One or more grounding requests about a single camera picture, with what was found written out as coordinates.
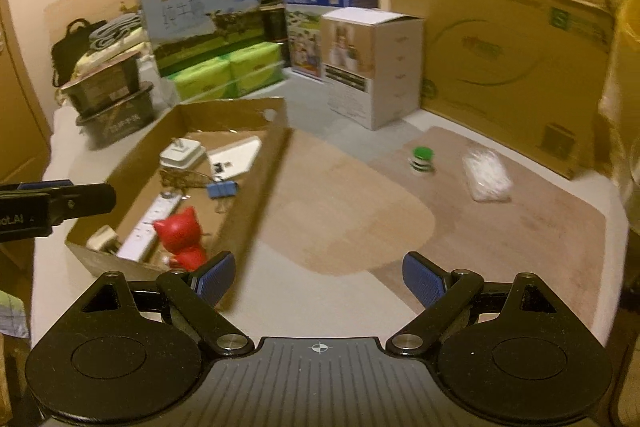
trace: red cat figurine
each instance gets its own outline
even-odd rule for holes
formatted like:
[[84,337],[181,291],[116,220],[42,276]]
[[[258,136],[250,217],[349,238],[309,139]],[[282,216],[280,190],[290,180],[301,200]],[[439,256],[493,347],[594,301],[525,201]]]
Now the red cat figurine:
[[155,221],[154,229],[162,245],[175,255],[172,261],[175,260],[184,269],[194,271],[207,262],[204,248],[200,245],[202,229],[192,206],[180,214]]

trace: door frame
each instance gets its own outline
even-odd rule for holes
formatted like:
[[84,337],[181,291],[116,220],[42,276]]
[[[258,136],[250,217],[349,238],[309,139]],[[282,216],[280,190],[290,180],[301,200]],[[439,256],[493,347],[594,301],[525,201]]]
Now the door frame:
[[2,27],[2,32],[4,33],[4,47],[7,53],[9,53],[11,62],[14,65],[15,74],[18,77],[22,94],[29,105],[31,114],[33,115],[33,118],[38,125],[38,129],[47,144],[47,148],[50,149],[49,139],[51,138],[51,128],[44,116],[42,108],[40,107],[40,102],[38,101],[36,92],[33,89],[33,84],[31,84],[29,73],[27,72],[27,68],[22,60],[20,44],[18,44],[18,39],[15,35],[14,22],[11,17],[9,0],[0,0],[0,25]]

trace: white box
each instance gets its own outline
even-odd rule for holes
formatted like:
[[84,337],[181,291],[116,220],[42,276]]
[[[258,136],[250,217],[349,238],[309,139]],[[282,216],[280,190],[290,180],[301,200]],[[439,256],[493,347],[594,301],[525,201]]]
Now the white box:
[[364,8],[322,16],[322,79],[331,109],[371,130],[418,109],[423,24]]

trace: green bottle cap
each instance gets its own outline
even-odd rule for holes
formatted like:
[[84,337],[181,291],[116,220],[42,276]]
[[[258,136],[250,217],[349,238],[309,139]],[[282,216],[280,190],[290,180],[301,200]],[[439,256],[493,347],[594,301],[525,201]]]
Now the green bottle cap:
[[428,147],[416,147],[414,149],[414,158],[430,162],[433,158],[433,151]]

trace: black bag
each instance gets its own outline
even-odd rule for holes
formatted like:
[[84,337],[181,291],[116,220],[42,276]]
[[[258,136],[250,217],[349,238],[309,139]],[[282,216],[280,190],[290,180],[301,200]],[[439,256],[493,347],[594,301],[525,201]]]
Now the black bag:
[[[81,23],[81,26],[72,29],[77,23]],[[65,38],[51,47],[54,69],[51,83],[54,87],[64,86],[69,81],[76,62],[89,50],[89,35],[106,23],[107,21],[98,21],[91,24],[87,19],[76,19],[68,24]]]

